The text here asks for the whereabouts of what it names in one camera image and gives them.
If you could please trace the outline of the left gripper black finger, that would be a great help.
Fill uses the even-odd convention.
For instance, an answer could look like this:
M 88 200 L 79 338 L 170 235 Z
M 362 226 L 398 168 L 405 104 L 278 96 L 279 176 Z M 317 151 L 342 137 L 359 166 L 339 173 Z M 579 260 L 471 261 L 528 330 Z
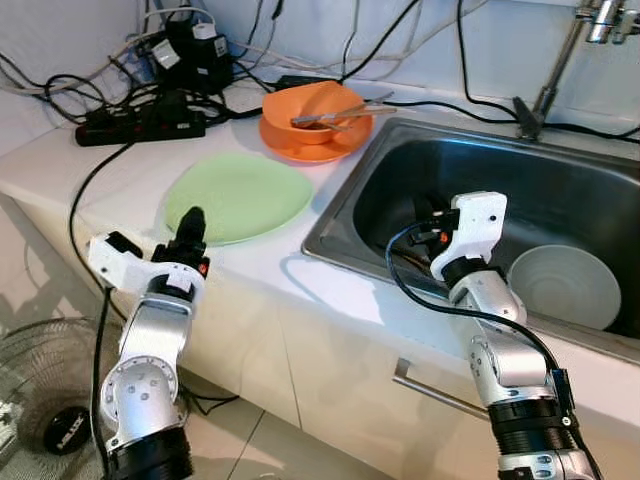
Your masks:
M 179 220 L 177 246 L 182 250 L 205 250 L 206 220 L 200 206 L 192 206 Z

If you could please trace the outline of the white bowl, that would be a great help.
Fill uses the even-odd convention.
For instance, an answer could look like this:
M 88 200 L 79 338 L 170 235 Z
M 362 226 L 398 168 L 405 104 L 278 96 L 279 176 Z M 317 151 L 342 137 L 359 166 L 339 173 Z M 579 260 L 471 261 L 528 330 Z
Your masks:
M 598 330 L 621 310 L 616 276 L 593 253 L 567 244 L 544 244 L 521 253 L 508 282 L 534 314 Z

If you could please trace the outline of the white kitchen cabinet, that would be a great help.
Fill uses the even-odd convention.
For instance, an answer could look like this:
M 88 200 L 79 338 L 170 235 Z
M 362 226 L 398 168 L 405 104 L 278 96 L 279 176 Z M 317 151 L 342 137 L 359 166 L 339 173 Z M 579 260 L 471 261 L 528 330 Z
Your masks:
M 429 387 L 479 403 L 470 317 L 393 284 L 264 239 L 211 247 L 207 291 L 182 365 L 398 480 L 497 480 L 489 422 L 394 381 L 399 360 Z

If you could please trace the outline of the light green plate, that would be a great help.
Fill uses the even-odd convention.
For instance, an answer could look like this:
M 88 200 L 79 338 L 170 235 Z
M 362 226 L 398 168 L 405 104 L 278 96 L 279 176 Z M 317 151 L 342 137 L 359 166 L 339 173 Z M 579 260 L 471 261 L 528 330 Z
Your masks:
M 291 166 L 252 154 L 218 154 L 197 161 L 172 184 L 165 227 L 175 232 L 192 207 L 205 218 L 205 242 L 250 241 L 283 227 L 310 205 L 314 186 Z

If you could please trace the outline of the orange plate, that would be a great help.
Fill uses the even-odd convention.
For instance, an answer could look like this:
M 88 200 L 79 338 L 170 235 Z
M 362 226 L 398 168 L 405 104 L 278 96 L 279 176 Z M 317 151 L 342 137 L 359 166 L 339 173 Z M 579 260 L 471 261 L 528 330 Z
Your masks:
M 374 119 L 348 122 L 344 131 L 294 128 L 288 116 L 261 116 L 259 133 L 270 151 L 296 163 L 332 163 L 360 150 L 370 140 Z

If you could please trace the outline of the stainless steel sink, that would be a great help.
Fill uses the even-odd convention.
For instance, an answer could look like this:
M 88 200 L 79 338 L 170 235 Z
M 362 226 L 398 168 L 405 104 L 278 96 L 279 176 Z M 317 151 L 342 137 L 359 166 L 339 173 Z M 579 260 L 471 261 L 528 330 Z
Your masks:
M 607 329 L 532 314 L 536 332 L 600 355 L 640 360 L 640 166 L 635 160 L 547 143 L 526 143 L 407 118 L 381 127 L 303 241 L 306 255 L 387 280 L 383 251 L 413 223 L 412 197 L 495 191 L 508 198 L 493 262 L 568 244 L 611 269 L 622 307 Z

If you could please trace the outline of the black power strip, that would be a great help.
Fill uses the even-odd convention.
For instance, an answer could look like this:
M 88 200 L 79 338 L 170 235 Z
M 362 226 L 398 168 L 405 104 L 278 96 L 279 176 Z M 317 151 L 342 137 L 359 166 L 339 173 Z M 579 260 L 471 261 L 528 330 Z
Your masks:
M 170 91 L 140 105 L 92 111 L 74 129 L 74 141 L 90 147 L 189 140 L 204 137 L 206 128 L 206 116 L 188 105 L 186 95 Z

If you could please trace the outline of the metal spoon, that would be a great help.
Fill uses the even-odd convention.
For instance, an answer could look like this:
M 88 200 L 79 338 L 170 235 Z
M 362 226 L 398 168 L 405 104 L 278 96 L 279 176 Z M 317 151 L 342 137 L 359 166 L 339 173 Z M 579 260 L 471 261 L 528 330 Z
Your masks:
M 293 128 L 298 129 L 329 129 L 329 131 L 347 131 L 349 129 L 346 124 L 348 119 L 361 118 L 361 116 L 376 116 L 384 114 L 396 113 L 396 106 L 385 104 L 385 100 L 390 95 L 383 95 L 361 102 L 360 105 L 352 106 L 346 110 L 334 111 L 334 113 L 312 114 L 296 116 L 291 120 Z

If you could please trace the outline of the orange bowl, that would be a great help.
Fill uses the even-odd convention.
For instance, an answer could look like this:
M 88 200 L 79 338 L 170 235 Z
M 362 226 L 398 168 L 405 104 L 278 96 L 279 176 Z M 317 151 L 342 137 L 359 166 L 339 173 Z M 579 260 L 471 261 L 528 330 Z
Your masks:
M 333 129 L 296 128 L 297 116 L 340 113 L 364 105 L 358 93 L 335 81 L 324 81 L 268 93 L 262 100 L 262 119 L 275 131 L 302 145 L 323 145 L 334 140 Z

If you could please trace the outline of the black power adapter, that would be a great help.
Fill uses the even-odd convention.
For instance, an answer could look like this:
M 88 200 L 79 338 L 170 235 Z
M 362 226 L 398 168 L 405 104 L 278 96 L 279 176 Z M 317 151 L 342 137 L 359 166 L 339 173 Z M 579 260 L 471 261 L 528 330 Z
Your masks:
M 227 37 L 218 32 L 211 40 L 192 37 L 193 20 L 168 20 L 164 31 L 143 42 L 157 83 L 201 93 L 219 93 L 233 81 Z

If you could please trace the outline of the metal faucet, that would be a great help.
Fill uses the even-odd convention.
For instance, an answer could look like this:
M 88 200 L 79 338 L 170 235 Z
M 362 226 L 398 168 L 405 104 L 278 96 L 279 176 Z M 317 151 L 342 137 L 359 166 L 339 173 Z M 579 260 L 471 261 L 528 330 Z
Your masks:
M 573 9 L 570 31 L 553 63 L 548 81 L 541 87 L 532 108 L 521 97 L 515 102 L 518 138 L 527 142 L 538 142 L 541 132 L 553 124 L 547 123 L 558 93 L 559 83 L 576 44 L 625 44 L 628 36 L 639 36 L 640 13 L 627 0 L 580 0 Z

